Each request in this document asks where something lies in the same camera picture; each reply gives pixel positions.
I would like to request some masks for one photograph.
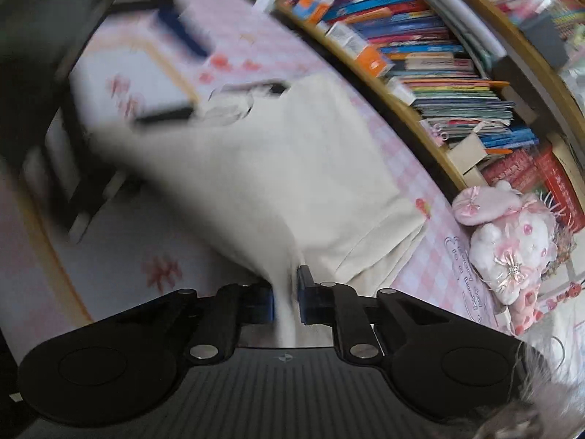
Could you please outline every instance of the wooden shelf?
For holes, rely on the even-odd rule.
[[[425,148],[429,151],[437,163],[445,170],[445,173],[455,184],[457,189],[463,190],[467,187],[463,175],[459,173],[457,168],[451,162],[448,156],[448,149],[446,147],[437,147],[435,142],[426,133],[425,129],[420,125],[420,115],[416,110],[404,104],[400,99],[394,97],[388,92],[387,87],[381,80],[375,78],[367,73],[361,66],[355,63],[349,55],[325,36],[325,33],[314,25],[310,25],[305,21],[297,18],[291,11],[288,5],[285,5],[282,0],[276,2],[276,9],[285,15],[296,26],[301,28],[309,34],[315,41],[324,46],[331,54],[339,59],[343,64],[350,68],[364,83],[366,83],[377,96],[402,120],[408,128],[418,137]]]
[[[499,8],[488,0],[463,1],[512,46],[549,93],[578,143],[585,147],[585,117],[557,72]]]

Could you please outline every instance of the pink stuffed toy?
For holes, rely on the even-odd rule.
[[[534,308],[539,288],[540,282],[537,282],[535,285],[521,290],[516,301],[510,305],[510,316],[516,335],[522,335],[537,320]]]
[[[479,226],[469,259],[502,304],[514,304],[521,291],[537,291],[542,271],[556,258],[556,221],[534,193],[522,195],[506,181],[467,188],[455,198],[453,213],[461,224]],[[526,308],[519,302],[511,312],[520,320]]]

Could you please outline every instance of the pink bow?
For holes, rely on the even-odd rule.
[[[536,204],[536,203],[538,203],[538,201],[539,200],[536,198],[530,198],[526,202],[524,202],[524,204],[522,206],[520,206],[519,208],[516,208],[516,209],[515,208],[508,208],[507,211],[504,213],[504,216],[515,215],[516,213],[520,213],[524,209],[527,209],[531,213],[538,213],[538,212],[542,211],[542,209],[541,209],[542,207]]]
[[[526,267],[516,260],[514,249],[512,247],[505,249],[499,257],[495,256],[494,261],[496,264],[507,268],[506,276],[498,283],[496,292],[502,292],[507,289],[511,283],[515,283],[519,286],[532,273],[530,267]]]
[[[480,208],[479,205],[475,204],[476,197],[479,194],[479,187],[468,188],[468,190],[471,190],[469,199],[462,199],[454,206],[454,209],[459,211],[461,216],[470,218],[478,214]]]

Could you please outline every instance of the bed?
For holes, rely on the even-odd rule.
[[[176,1],[194,28],[207,33],[214,47],[211,57],[192,58],[151,11],[109,17],[71,77],[84,124],[205,100],[225,85],[334,72],[247,0]],[[425,238],[393,287],[496,328],[489,291],[467,259],[469,236],[449,203],[392,128],[342,83],[403,195],[428,218]],[[48,137],[67,150],[60,145],[56,121]],[[191,287],[206,296],[222,284],[254,281],[253,274],[198,240],[148,188],[106,203],[74,243],[4,176],[0,236],[0,328],[17,362],[48,338],[171,290]]]

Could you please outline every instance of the metal screw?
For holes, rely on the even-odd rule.
[[[358,343],[357,345],[353,345],[349,352],[358,358],[362,358],[363,360],[368,358],[373,358],[378,354],[378,349],[374,345],[370,345],[367,343]]]
[[[219,353],[219,350],[215,348],[213,345],[195,345],[189,350],[189,354],[193,358],[197,358],[199,360],[209,360],[213,358],[216,354]]]

